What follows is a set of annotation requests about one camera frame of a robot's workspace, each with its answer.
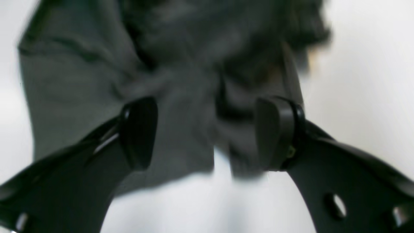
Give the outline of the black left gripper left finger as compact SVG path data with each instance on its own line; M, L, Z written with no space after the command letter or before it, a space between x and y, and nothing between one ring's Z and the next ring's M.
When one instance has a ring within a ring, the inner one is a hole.
M150 163L157 130L153 97L77 144L28 166L1 185L1 228L12 233L99 233L120 183Z

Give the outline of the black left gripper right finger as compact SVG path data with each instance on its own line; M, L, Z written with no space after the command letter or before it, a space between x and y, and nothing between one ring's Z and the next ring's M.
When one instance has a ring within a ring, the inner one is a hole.
M386 162L340 143L281 97L255 103L260 166L286 172L318 233L412 233L413 181Z

